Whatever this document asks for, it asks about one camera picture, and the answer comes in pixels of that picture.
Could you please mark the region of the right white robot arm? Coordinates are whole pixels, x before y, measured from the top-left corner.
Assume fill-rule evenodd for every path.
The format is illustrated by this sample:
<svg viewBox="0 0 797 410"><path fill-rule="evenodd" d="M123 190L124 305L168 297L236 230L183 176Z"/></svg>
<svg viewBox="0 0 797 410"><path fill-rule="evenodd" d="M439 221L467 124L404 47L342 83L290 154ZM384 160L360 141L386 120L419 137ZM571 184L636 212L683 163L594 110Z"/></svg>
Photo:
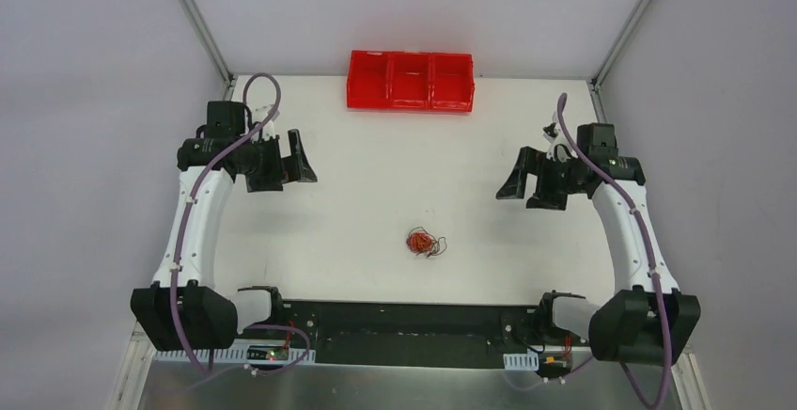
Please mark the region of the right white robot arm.
<svg viewBox="0 0 797 410"><path fill-rule="evenodd" d="M569 333L588 342L600 361L662 366L674 363L701 315L696 296L680 290L649 219L646 178L639 161L618 152L611 124L577 129L571 147L556 123L544 128L546 151L520 149L496 199L522 199L528 209L563 211L584 194L601 219L616 292L603 304L568 292L546 292L532 326L555 344Z"/></svg>

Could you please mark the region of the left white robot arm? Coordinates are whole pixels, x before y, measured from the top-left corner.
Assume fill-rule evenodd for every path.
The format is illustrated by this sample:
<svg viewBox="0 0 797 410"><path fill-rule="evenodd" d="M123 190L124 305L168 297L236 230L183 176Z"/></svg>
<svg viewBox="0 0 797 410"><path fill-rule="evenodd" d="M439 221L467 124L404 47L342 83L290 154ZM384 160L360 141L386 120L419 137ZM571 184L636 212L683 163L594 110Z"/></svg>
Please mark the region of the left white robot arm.
<svg viewBox="0 0 797 410"><path fill-rule="evenodd" d="M222 216L238 178L250 193L281 192L290 182L314 182L301 133L288 132L282 155L273 123L253 124L242 102L211 101L207 120L177 151L179 203L152 282L133 290L131 310L161 352L220 350L252 326L265 339L287 325L277 288L248 286L224 296L214 264Z"/></svg>

